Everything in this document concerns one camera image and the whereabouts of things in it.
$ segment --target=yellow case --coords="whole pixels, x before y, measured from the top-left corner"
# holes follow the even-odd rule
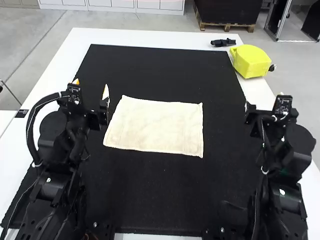
[[[267,75],[271,59],[261,48],[244,44],[231,47],[230,53],[233,56],[233,67],[245,79]]]

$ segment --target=rubber mat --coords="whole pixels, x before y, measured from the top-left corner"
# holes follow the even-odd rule
[[[90,132],[81,168],[88,224],[103,218],[119,232],[200,236],[219,224],[221,201],[247,206],[260,141],[244,125],[245,97],[226,52],[91,45],[75,78],[91,109],[108,84],[111,116],[122,95],[203,103],[203,159],[105,147],[106,128]],[[2,225],[33,180],[29,171]]]

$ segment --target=concrete floor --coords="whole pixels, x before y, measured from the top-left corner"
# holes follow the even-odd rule
[[[317,107],[320,102],[320,43],[273,42],[263,30],[266,16],[266,13],[260,14],[254,33],[242,28],[231,28],[231,33],[239,34],[244,43],[267,52],[277,64],[276,71],[265,77],[270,88],[275,95],[280,92],[293,95],[293,105],[300,112],[298,123],[320,139]],[[186,3],[184,16],[0,7],[0,79],[6,81],[21,102],[73,27],[200,32],[190,1]],[[205,32],[224,31],[221,27],[212,27]],[[301,32],[293,26],[287,34],[299,39]],[[0,110],[19,107],[6,90],[0,94]],[[320,144],[313,152],[313,159],[320,167]]]

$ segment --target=white towel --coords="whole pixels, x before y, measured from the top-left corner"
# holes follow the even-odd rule
[[[103,145],[203,158],[202,103],[150,101],[123,95]]]

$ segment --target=table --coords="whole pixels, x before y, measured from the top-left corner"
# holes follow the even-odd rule
[[[0,110],[0,138],[2,134],[6,131],[11,120],[15,117],[16,110]]]
[[[54,92],[64,91],[67,83],[73,80],[90,44],[229,52],[229,47],[213,48],[210,44],[211,40],[226,38],[236,39],[237,46],[243,44],[237,34],[231,33],[73,28],[21,108],[31,109],[40,98]],[[245,80],[238,74],[237,77],[243,93],[250,103],[256,104],[257,108],[261,110],[271,110],[273,108],[275,96],[264,78],[258,77]],[[34,123],[35,142],[37,142],[40,135],[39,126],[41,120],[48,113],[57,109],[58,105],[56,103],[50,103],[39,112]],[[0,162],[1,220],[32,162],[32,157],[26,144],[26,122],[26,117],[14,118],[0,138],[2,159]],[[320,236],[320,228],[317,224],[318,215],[320,215],[320,206],[318,205],[318,200],[320,199],[320,188],[318,187],[318,184],[320,184],[320,172],[314,162],[304,172],[300,183],[308,213],[309,239],[316,240]],[[8,231],[6,239],[14,239],[15,234],[17,234],[17,230]],[[146,234],[116,234],[115,236],[116,240],[149,240],[150,238],[156,240],[199,239],[198,237],[150,236]]]

